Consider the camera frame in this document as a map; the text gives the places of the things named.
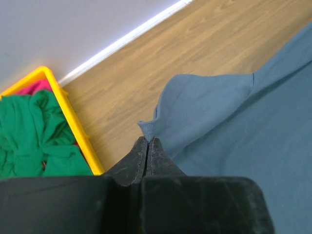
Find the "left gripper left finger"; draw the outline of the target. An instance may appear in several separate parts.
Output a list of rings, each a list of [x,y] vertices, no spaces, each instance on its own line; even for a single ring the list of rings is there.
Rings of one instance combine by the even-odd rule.
[[[3,234],[138,234],[148,142],[102,175],[25,177],[0,183]]]

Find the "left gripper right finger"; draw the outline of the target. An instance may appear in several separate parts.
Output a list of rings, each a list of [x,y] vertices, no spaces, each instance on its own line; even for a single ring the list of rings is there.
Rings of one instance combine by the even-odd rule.
[[[131,184],[131,234],[272,234],[259,186],[246,177],[187,176],[160,140],[140,137],[131,149],[139,163]]]

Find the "blue-grey t-shirt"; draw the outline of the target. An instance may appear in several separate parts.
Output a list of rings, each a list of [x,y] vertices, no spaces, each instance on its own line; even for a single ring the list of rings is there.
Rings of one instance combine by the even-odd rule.
[[[254,73],[173,77],[138,125],[187,175],[255,181],[278,234],[311,233],[310,24]]]

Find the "green t-shirt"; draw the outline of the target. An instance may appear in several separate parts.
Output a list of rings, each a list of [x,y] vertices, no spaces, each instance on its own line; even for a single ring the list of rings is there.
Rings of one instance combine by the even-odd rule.
[[[55,95],[0,101],[0,177],[91,176]]]

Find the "yellow plastic tray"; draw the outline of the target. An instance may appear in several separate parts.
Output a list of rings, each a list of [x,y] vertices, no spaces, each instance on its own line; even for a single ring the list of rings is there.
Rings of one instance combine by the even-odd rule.
[[[5,91],[1,92],[0,96],[2,97],[13,95],[41,79],[46,79],[49,82],[58,104],[91,171],[96,176],[103,174],[105,170],[68,99],[68,93],[60,87],[59,83],[54,77],[53,72],[48,67],[38,67],[27,76],[23,77],[21,80],[7,88]]]

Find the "pink t-shirt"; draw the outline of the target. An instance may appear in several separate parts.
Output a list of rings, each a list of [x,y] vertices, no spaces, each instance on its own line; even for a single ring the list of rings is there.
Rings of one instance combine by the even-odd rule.
[[[33,95],[40,90],[47,90],[52,92],[52,88],[47,79],[40,79],[27,87],[16,92],[16,95]]]

